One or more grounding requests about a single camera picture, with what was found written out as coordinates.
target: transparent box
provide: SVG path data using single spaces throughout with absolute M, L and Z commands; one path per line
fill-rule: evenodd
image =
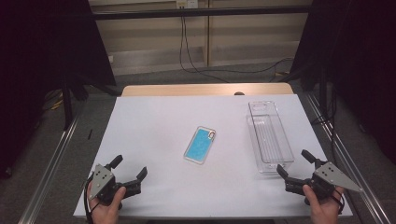
M 290 144 L 274 102 L 250 102 L 247 124 L 260 173 L 276 173 L 278 164 L 287 170 L 294 162 Z

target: white table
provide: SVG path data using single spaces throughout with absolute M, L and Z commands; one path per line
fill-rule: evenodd
M 274 101 L 295 157 L 289 174 L 311 177 L 314 166 L 300 154 L 308 149 L 325 160 L 304 109 L 294 94 L 255 96 L 120 97 L 92 165 L 109 163 L 118 182 L 148 167 L 142 193 L 123 200 L 122 217 L 277 218 L 307 217 L 304 197 L 285 191 L 277 175 L 258 173 L 246 115 L 248 102 Z M 198 126 L 217 132 L 203 165 L 183 159 Z M 82 198 L 75 216 L 84 217 Z M 342 216 L 351 216 L 346 204 Z

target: gray floor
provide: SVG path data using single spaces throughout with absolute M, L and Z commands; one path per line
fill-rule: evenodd
M 245 64 L 221 67 L 221 69 L 238 69 L 255 71 L 265 68 L 263 64 Z M 290 63 L 283 63 L 277 67 L 277 72 L 287 71 Z M 229 82 L 268 82 L 273 78 L 274 69 L 255 74 L 235 74 L 230 72 L 204 72 L 204 75 L 217 76 Z M 135 84 L 173 84 L 173 83 L 220 83 L 219 80 L 202 74 L 186 73 L 182 70 L 145 73 L 130 76 L 117 76 L 117 89 L 122 90 L 126 85 Z M 290 85 L 299 95 L 309 119 L 316 116 L 309 105 L 306 94 L 302 92 L 299 81 L 292 81 Z M 84 223 L 81 218 L 73 217 L 73 212 L 81 193 L 81 185 L 91 169 L 92 161 L 100 146 L 102 136 L 106 130 L 115 98 L 102 94 L 98 90 L 87 87 L 91 93 L 85 103 L 74 101 L 74 108 L 82 108 L 78 125 L 73 137 L 68 143 L 67 150 L 56 167 L 54 179 L 49 183 L 49 190 L 41 204 L 41 209 L 34 218 L 35 223 Z M 312 93 L 318 94 L 318 88 Z M 336 131 L 346 145 L 349 153 L 366 178 L 376 197 L 385 208 L 389 219 L 396 221 L 392 213 L 396 207 L 396 166 L 392 164 L 379 150 L 374 138 L 362 133 L 359 122 L 350 112 L 342 98 L 338 97 L 336 115 Z M 17 223 L 29 203 L 41 176 L 44 174 L 49 161 L 63 134 L 64 113 L 62 107 L 48 110 L 41 118 L 29 145 L 23 151 L 13 167 L 13 176 L 0 182 L 0 223 Z M 332 160 L 330 141 L 319 125 L 313 126 L 327 157 Z M 375 223 L 359 194 L 350 193 L 353 201 L 347 196 L 353 207 L 354 217 L 341 218 L 340 223 Z M 122 223 L 142 223 L 145 220 L 122 220 Z M 157 221 L 159 223 L 186 223 L 186 221 Z M 206 223 L 265 223 L 264 220 L 217 220 Z M 278 219 L 275 223 L 310 223 L 309 218 Z

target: phone case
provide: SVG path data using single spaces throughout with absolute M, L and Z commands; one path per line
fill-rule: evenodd
M 201 126 L 198 127 L 184 153 L 184 158 L 188 161 L 203 164 L 212 146 L 213 140 L 215 139 L 215 135 L 215 130 Z

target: wire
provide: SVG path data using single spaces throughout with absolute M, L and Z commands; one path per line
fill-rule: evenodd
M 284 59 L 282 59 L 282 60 L 280 60 L 280 61 L 274 63 L 273 65 L 271 65 L 271 66 L 269 66 L 269 67 L 267 67 L 267 68 L 264 68 L 264 69 L 261 69 L 261 70 L 257 70 L 257 71 L 236 71 L 236 70 L 228 70 L 228 69 L 202 69 L 202 70 L 198 70 L 198 69 L 194 66 L 194 64 L 192 63 L 192 59 L 191 59 L 191 55 L 190 55 L 190 48 L 189 48 L 189 41 L 188 41 L 188 39 L 187 39 L 187 25 L 186 25 L 186 20 L 185 20 L 184 17 L 181 18 L 181 27 L 182 27 L 182 33 L 181 33 L 181 36 L 182 36 L 182 37 L 181 37 L 181 45 L 180 45 L 180 53 L 179 53 L 179 62 L 180 62 L 180 65 L 181 65 L 182 69 L 183 69 L 184 71 L 188 72 L 188 73 L 199 73 L 199 74 L 204 75 L 204 76 L 207 76 L 207 77 L 213 77 L 213 76 L 210 76 L 210 75 L 207 75 L 207 74 L 203 74 L 202 72 L 230 72 L 230 73 L 239 73 L 239 74 L 255 74 L 255 73 L 260 73 L 260 72 L 268 71 L 268 70 L 270 70 L 270 69 L 272 69 L 272 68 L 276 68 L 276 66 L 277 66 L 278 64 L 280 64 L 280 63 L 287 62 L 287 61 L 293 61 L 293 60 L 294 60 L 293 58 L 284 58 Z M 188 71 L 188 70 L 186 70 L 186 69 L 184 68 L 182 62 L 181 62 L 181 51 L 182 51 L 182 48 L 183 48 L 183 42 L 184 42 L 184 40 L 186 41 L 186 49 L 187 49 L 187 53 L 188 53 L 188 55 L 189 55 L 190 64 L 192 65 L 192 67 L 194 68 L 195 71 Z M 221 81 L 224 81 L 224 82 L 229 82 L 229 81 L 226 81 L 226 80 L 221 79 L 221 78 L 219 78 L 219 77 L 213 77 L 213 78 L 216 78 L 216 79 L 221 80 Z

